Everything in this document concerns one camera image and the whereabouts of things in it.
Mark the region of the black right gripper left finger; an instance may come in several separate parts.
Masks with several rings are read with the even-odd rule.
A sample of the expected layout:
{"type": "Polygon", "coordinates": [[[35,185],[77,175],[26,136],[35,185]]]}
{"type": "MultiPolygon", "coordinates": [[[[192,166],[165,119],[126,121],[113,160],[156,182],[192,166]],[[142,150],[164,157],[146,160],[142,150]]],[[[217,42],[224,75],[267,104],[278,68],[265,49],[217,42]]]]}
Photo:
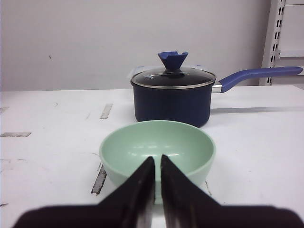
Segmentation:
{"type": "Polygon", "coordinates": [[[47,206],[25,212],[16,228],[149,228],[155,201],[155,163],[148,157],[98,204],[47,206]]]}

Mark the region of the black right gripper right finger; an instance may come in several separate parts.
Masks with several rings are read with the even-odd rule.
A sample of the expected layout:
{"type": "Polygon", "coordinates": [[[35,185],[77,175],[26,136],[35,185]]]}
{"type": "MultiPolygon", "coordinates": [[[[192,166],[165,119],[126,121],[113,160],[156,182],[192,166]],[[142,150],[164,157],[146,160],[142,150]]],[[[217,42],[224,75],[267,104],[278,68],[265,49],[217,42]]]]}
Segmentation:
{"type": "Polygon", "coordinates": [[[221,205],[161,157],[161,195],[169,228],[302,228],[289,209],[265,205],[221,205]]]}

